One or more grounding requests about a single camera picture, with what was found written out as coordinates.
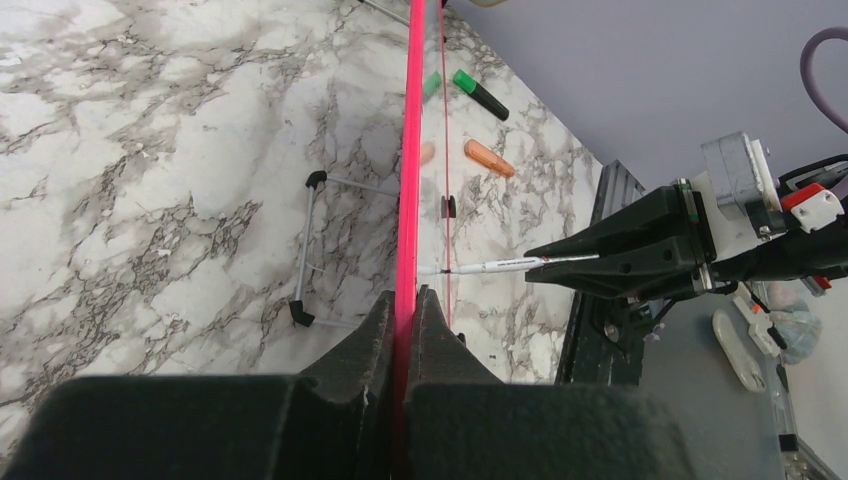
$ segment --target marble countertop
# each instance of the marble countertop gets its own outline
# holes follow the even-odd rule
[[[510,110],[502,122],[452,84],[448,89],[457,207],[450,265],[519,258],[587,227],[601,165],[464,21],[449,12],[445,22],[447,76],[463,69]],[[469,139],[501,155],[515,176],[468,159]],[[465,334],[489,370],[509,382],[553,382],[573,291],[525,283],[521,272],[452,275],[450,288],[451,328]]]
[[[467,25],[447,28],[448,69],[512,110],[501,123],[457,94],[451,128],[517,171],[452,164],[455,261],[585,226],[597,163]],[[289,318],[303,185],[325,169],[398,188],[405,26],[355,0],[53,0],[4,7],[0,39],[0,471],[63,380],[297,372],[349,333]],[[396,200],[317,198],[305,303],[355,325],[394,286]],[[452,288],[454,330],[499,377],[552,379],[570,293]]]

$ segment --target white plastic part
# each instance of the white plastic part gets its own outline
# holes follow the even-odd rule
[[[710,224],[710,236],[716,247],[716,262],[733,258],[765,243],[754,232],[747,217],[728,220],[718,208],[710,176],[707,172],[689,180],[692,190],[701,194],[704,201],[704,212]],[[774,235],[772,239],[782,236]]]
[[[745,349],[742,339],[733,329],[733,323],[726,312],[716,310],[713,314],[713,332],[715,332],[718,343],[721,344],[724,354],[730,361],[730,366],[733,367],[733,371],[736,372],[736,377],[739,378],[742,385],[755,393],[765,392],[766,382],[763,380],[760,366]]]
[[[772,357],[780,355],[780,347],[771,338],[771,335],[768,334],[768,329],[772,326],[768,314],[762,310],[754,313],[748,302],[739,295],[733,296],[733,304],[736,305],[736,308],[739,309],[739,312],[748,321],[748,335],[751,336],[751,340],[754,341],[757,348],[765,355],[771,355]]]
[[[780,206],[780,197],[777,196],[777,188],[774,186],[771,171],[768,168],[762,143],[759,140],[751,140],[751,150],[754,153],[754,161],[763,180],[763,200],[765,200],[772,211],[783,211],[783,208]]]
[[[573,257],[523,257],[510,260],[494,260],[485,263],[459,265],[451,268],[451,273],[457,275],[473,275],[477,273],[523,272],[542,265],[561,262],[576,262],[598,258],[597,254],[575,255]]]
[[[801,222],[801,230],[810,233],[836,221],[845,210],[836,195],[830,190],[822,190],[789,210]]]

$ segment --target black rubber foot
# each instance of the black rubber foot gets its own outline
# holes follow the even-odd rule
[[[798,436],[794,433],[779,435],[777,438],[780,441],[781,452],[797,452],[799,450]]]
[[[303,302],[301,300],[295,300],[289,303],[289,311],[292,313],[294,323],[298,323],[304,327],[312,325],[312,321],[315,320],[315,315],[303,311]]]
[[[449,200],[445,199],[445,196],[442,195],[442,204],[441,204],[442,218],[447,218],[450,216],[451,218],[456,218],[456,199],[451,198]]]
[[[306,187],[307,188],[318,188],[318,184],[321,182],[327,181],[327,172],[326,170],[315,170],[314,172],[309,174],[309,178],[306,179]]]

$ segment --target orange highlighter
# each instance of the orange highlighter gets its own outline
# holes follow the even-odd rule
[[[472,139],[465,142],[465,154],[471,160],[506,178],[515,175],[515,169],[512,168],[512,165],[477,140]]]
[[[433,157],[436,156],[436,146],[433,145],[433,142],[424,142],[421,144],[421,163],[420,165],[423,167],[428,163],[433,161]]]

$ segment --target purple cable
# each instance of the purple cable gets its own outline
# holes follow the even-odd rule
[[[816,85],[815,78],[813,78],[813,55],[816,53],[816,48],[818,48],[818,46],[825,40],[831,39],[845,40],[848,42],[848,28],[825,28],[821,32],[813,35],[813,38],[804,45],[804,50],[801,51],[801,82],[804,83],[804,90],[807,91],[807,95],[810,96],[810,100],[813,101],[824,116],[842,131],[848,133],[848,121],[845,121],[845,119],[836,113],[836,111],[833,110],[833,107],[825,101],[818,85]]]

